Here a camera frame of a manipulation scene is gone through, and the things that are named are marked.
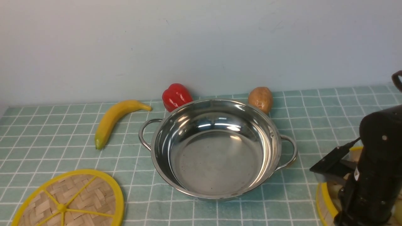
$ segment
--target bell pepper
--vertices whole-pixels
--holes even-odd
[[[163,105],[168,112],[193,101],[190,92],[180,83],[173,83],[162,94]]]

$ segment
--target yellow trivet spoke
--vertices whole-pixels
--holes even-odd
[[[44,189],[43,192],[48,195],[48,197],[56,204],[56,206],[59,205],[59,202],[57,202],[57,200],[46,190]]]
[[[105,217],[110,217],[110,218],[113,217],[113,215],[111,215],[111,214],[104,214],[104,213],[93,212],[93,211],[89,211],[89,210],[67,209],[67,211],[70,211],[70,212],[78,212],[78,213],[83,213],[83,214],[94,214],[94,215],[105,216]]]
[[[64,226],[64,214],[65,213],[62,213],[62,220],[61,220],[62,224],[61,224],[61,226]]]
[[[53,218],[54,216],[58,215],[60,212],[55,212],[54,214],[50,215],[48,218],[46,218],[45,220],[43,220],[42,222],[40,222],[37,226],[41,226],[42,224],[46,223],[48,220],[50,220],[51,218]]]
[[[65,206],[67,207],[69,204],[71,204],[75,198],[77,198],[77,196],[81,193],[81,191],[83,191],[92,181],[94,181],[96,179],[96,176],[94,176],[88,183],[86,183],[86,185],[84,185],[71,199],[70,201],[68,201],[68,203],[65,204]]]

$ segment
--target stainless steel pot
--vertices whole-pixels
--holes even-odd
[[[161,122],[151,144],[144,129]],[[291,164],[296,143],[280,135],[272,120],[258,108],[229,99],[193,101],[164,119],[146,121],[138,133],[151,151],[161,177],[178,191],[200,199],[229,200]],[[293,156],[278,166],[281,139],[293,145]]]

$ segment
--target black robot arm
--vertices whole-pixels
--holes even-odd
[[[401,75],[399,71],[392,79],[402,91],[402,83],[396,82]],[[334,219],[338,226],[385,224],[402,188],[402,105],[365,116],[359,134],[363,150],[357,164],[343,158],[359,139],[335,148],[310,168],[343,186],[338,193],[342,211]]]

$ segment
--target yellow banana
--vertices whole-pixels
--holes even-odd
[[[147,111],[152,110],[151,106],[145,105],[137,100],[125,100],[109,108],[100,120],[98,129],[96,130],[95,148],[98,150],[103,149],[109,139],[110,133],[119,119],[130,112],[141,109]]]

